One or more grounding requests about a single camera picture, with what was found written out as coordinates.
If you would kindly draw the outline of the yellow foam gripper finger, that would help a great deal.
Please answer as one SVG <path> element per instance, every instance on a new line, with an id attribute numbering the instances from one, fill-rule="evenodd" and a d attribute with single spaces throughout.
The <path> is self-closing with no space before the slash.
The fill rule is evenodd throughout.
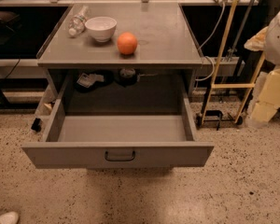
<path id="1" fill-rule="evenodd" d="M 249 105 L 249 118 L 254 123 L 268 123 L 280 108 L 280 66 L 270 73 L 261 72 Z"/>

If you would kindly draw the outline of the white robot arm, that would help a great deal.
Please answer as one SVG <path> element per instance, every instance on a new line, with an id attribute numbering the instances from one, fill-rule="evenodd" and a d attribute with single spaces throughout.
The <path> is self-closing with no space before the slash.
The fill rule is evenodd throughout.
<path id="1" fill-rule="evenodd" d="M 268 123 L 280 108 L 280 11 L 267 27 L 248 39 L 244 47 L 252 51 L 262 50 L 265 60 L 275 65 L 249 110 L 251 121 Z"/>

